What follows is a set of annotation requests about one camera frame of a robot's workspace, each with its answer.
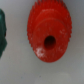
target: dark green object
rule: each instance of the dark green object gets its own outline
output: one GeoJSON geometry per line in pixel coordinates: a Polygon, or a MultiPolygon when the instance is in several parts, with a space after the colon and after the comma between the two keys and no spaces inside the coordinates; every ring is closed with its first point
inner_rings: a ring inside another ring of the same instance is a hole
{"type": "Polygon", "coordinates": [[[6,36],[5,14],[0,9],[0,58],[7,45],[5,36],[6,36]]]}

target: white background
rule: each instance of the white background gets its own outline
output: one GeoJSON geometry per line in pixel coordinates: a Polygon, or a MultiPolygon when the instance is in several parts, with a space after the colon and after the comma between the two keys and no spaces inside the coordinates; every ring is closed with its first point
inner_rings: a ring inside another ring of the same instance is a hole
{"type": "Polygon", "coordinates": [[[6,14],[8,45],[0,59],[0,84],[84,84],[84,0],[64,0],[73,23],[65,55],[40,61],[27,40],[27,20],[36,0],[0,0],[6,14]]]}

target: red object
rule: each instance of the red object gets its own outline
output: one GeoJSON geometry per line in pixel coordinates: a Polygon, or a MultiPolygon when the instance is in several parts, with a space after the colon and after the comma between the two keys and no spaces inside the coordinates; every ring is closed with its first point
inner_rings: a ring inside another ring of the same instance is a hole
{"type": "Polygon", "coordinates": [[[69,11],[62,0],[38,0],[28,20],[28,39],[36,56],[55,62],[66,52],[72,33],[69,11]]]}

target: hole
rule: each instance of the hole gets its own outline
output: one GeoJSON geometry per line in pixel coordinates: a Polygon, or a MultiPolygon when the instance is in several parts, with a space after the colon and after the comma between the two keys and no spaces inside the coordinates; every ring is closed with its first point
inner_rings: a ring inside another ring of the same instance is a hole
{"type": "Polygon", "coordinates": [[[46,49],[53,49],[56,45],[56,40],[53,36],[48,36],[44,41],[44,46],[46,49]]]}
{"type": "Polygon", "coordinates": [[[6,32],[5,32],[4,36],[6,37],[6,32]]]}

